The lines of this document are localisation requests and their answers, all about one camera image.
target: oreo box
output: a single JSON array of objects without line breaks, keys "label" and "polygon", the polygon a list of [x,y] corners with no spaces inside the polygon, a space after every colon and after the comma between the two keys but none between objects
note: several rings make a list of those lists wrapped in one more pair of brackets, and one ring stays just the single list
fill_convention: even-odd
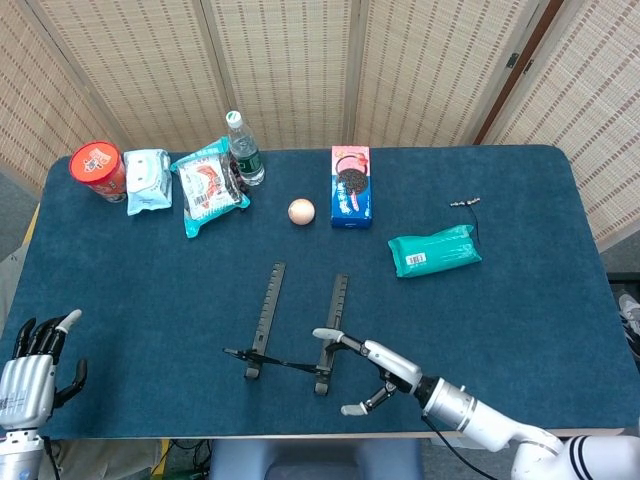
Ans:
[{"label": "oreo box", "polygon": [[331,225],[371,225],[371,159],[369,147],[331,149]]}]

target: woven screen panel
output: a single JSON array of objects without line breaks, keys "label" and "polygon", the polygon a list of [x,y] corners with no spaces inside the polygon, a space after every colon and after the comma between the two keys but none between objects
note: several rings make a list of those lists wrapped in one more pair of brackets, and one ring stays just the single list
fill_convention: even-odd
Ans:
[{"label": "woven screen panel", "polygon": [[0,63],[0,166],[37,194],[55,160],[112,135],[13,0],[0,2]]},{"label": "woven screen panel", "polygon": [[567,154],[600,245],[640,221],[639,79],[639,2],[585,2],[496,137]]},{"label": "woven screen panel", "polygon": [[355,143],[457,145],[526,0],[371,0]]},{"label": "woven screen panel", "polygon": [[261,148],[341,143],[347,0],[211,0],[238,108]]},{"label": "woven screen panel", "polygon": [[134,147],[195,150],[226,132],[190,0],[40,4]]}]

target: green snack bag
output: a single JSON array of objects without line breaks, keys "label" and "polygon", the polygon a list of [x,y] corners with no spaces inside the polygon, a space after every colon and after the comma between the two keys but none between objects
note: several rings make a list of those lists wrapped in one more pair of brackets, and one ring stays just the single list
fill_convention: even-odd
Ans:
[{"label": "green snack bag", "polygon": [[481,261],[469,236],[472,231],[471,225],[457,225],[427,237],[389,240],[396,276],[417,277]]}]

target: robotic hand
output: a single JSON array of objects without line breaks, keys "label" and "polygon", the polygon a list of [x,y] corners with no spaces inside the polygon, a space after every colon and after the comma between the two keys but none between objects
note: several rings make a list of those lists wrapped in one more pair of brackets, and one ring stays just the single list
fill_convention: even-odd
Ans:
[{"label": "robotic hand", "polygon": [[491,452],[501,450],[510,440],[520,442],[511,469],[513,480],[640,478],[640,438],[583,436],[563,443],[541,428],[502,415],[466,393],[464,386],[457,388],[443,378],[423,375],[419,366],[377,342],[361,342],[330,328],[316,328],[313,335],[332,341],[328,349],[351,349],[365,357],[378,367],[385,382],[370,399],[343,406],[343,415],[367,415],[400,391],[418,399],[427,424],[432,425],[427,416],[433,415]]},{"label": "robotic hand", "polygon": [[7,438],[0,443],[0,479],[35,480],[43,449],[47,447],[38,428],[51,417],[54,408],[74,397],[87,378],[87,361],[76,366],[76,377],[57,391],[56,368],[64,341],[82,312],[36,324],[32,318],[18,332],[12,359],[4,366],[0,380],[0,426]]}]

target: instant noodle cup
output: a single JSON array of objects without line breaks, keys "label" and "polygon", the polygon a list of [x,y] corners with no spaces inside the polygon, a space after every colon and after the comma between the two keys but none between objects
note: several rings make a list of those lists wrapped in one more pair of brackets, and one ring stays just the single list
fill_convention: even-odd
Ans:
[{"label": "instant noodle cup", "polygon": [[121,202],[127,197],[122,155],[111,143],[92,142],[80,147],[71,156],[69,172],[109,202]]}]

